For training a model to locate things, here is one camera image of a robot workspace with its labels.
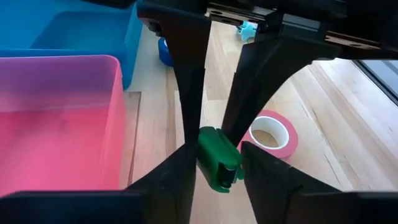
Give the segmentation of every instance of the green object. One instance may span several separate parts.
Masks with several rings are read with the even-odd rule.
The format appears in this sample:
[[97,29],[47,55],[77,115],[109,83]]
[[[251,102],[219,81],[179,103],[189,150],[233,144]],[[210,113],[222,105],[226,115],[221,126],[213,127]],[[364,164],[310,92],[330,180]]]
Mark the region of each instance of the green object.
[[209,186],[221,193],[229,193],[231,184],[243,179],[242,155],[220,129],[200,129],[198,166]]

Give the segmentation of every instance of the wooden floor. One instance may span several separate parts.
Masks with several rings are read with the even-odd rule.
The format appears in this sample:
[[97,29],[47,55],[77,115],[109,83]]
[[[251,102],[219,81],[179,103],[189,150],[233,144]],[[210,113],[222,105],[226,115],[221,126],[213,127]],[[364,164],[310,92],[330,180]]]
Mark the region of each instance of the wooden floor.
[[[212,25],[201,125],[221,125],[243,45],[235,32],[233,26]],[[129,89],[141,92],[137,133],[126,135],[136,135],[132,182],[183,144],[174,72],[159,62],[157,40],[143,29]],[[341,190],[398,188],[398,107],[351,61],[301,69],[265,108],[288,118],[298,132],[294,167]],[[255,223],[243,182],[230,194],[217,194],[197,176],[192,223]]]

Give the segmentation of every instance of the blue plastic bin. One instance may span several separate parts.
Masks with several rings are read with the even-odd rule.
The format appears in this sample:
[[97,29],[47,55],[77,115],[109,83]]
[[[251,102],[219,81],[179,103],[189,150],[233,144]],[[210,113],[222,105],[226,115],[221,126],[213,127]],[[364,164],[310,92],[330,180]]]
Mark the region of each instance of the blue plastic bin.
[[131,84],[142,23],[136,7],[81,0],[0,0],[0,57],[115,56]]

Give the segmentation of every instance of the tape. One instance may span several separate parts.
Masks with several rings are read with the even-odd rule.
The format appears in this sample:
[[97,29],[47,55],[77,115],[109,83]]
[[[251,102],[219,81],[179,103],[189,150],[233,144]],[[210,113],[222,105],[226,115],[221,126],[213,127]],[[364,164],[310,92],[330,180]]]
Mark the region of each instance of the tape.
[[[267,138],[257,135],[256,131],[269,133],[274,139],[268,138],[267,141]],[[274,111],[262,110],[243,136],[241,142],[243,141],[249,141],[273,156],[288,162],[299,144],[299,137],[288,119]]]
[[157,42],[157,46],[159,49],[160,61],[162,61],[163,64],[167,66],[173,67],[173,61],[169,54],[169,49],[167,48],[167,43],[164,37],[159,39],[159,41]]

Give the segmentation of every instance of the pink plastic bin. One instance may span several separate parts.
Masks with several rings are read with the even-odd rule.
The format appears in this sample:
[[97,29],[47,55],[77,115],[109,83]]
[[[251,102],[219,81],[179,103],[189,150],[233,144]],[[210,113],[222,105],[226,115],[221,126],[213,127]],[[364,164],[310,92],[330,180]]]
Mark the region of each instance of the pink plastic bin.
[[124,112],[114,57],[0,58],[0,196],[118,189]]

